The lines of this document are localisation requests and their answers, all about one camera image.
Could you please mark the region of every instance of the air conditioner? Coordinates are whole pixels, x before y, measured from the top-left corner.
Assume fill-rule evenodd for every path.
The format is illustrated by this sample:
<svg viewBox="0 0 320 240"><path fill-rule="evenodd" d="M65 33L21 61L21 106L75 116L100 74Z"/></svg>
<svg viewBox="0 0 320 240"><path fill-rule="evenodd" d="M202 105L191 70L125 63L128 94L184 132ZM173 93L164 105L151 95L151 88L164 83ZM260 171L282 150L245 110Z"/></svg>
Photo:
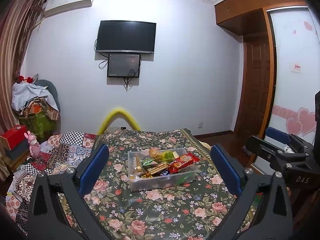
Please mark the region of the air conditioner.
<svg viewBox="0 0 320 240"><path fill-rule="evenodd" d="M46 17L80 8L91 7L93 0L48 0L44 10Z"/></svg>

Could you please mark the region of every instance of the clear plastic bin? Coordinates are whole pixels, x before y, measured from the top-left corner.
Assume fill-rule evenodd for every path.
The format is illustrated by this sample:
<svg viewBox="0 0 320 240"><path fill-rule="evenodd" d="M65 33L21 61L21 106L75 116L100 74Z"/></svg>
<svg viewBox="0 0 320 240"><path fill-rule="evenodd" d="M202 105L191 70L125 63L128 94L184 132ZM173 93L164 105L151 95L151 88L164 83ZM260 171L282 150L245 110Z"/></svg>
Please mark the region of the clear plastic bin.
<svg viewBox="0 0 320 240"><path fill-rule="evenodd" d="M186 154L184 148L170 149L170 151L176 151L179 156ZM145 190L153 188L166 188L176 186L182 183L192 182L195 178L198 167L193 163L192 165L184 168L181 172L167 175L159 176L148 179L130 179L130 174L133 174L133 168L135 167L135 157L139 156L140 160L149 159L150 156L146 155L146 152L128 152L128 178L130 184L130 190Z"/></svg>

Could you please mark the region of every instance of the curtain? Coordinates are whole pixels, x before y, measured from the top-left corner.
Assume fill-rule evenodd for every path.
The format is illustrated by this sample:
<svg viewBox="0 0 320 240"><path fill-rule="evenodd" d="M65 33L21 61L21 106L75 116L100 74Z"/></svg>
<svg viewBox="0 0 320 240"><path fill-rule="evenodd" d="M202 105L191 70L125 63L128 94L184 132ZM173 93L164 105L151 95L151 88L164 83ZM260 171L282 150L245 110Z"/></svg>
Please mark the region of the curtain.
<svg viewBox="0 0 320 240"><path fill-rule="evenodd" d="M44 0L14 0L0 22L0 134L19 123L11 108L12 85L20 75L32 27ZM4 154L0 146L0 155ZM0 159L0 180L9 172Z"/></svg>

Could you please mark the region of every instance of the pink bunny figurine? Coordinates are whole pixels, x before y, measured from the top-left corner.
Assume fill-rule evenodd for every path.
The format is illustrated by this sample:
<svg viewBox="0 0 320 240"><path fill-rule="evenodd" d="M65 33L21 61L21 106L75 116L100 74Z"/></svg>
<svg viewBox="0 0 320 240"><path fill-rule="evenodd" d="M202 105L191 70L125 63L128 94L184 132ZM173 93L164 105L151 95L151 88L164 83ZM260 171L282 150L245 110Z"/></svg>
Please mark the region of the pink bunny figurine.
<svg viewBox="0 0 320 240"><path fill-rule="evenodd" d="M34 157L35 160L37 160L40 153L40 144L37 141L36 135L28 131L28 134L24 133L24 136L28 139L31 156Z"/></svg>

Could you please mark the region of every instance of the floral tablecloth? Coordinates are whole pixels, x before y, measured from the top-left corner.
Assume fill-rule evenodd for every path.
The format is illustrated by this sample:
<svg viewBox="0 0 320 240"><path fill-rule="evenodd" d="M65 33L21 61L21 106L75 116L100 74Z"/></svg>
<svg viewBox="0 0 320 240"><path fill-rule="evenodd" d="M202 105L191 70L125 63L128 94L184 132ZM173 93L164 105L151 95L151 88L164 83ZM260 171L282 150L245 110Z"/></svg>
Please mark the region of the floral tablecloth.
<svg viewBox="0 0 320 240"><path fill-rule="evenodd" d="M209 150L187 129L170 132L123 130L97 136L109 146L110 157L93 190L84 198L101 225L123 240L206 239L221 223L236 197L228 192ZM195 180L176 187L131 192L127 153L150 147L185 148L200 157ZM71 210L61 196L70 225L79 231ZM240 230L249 227L255 209L247 214Z"/></svg>

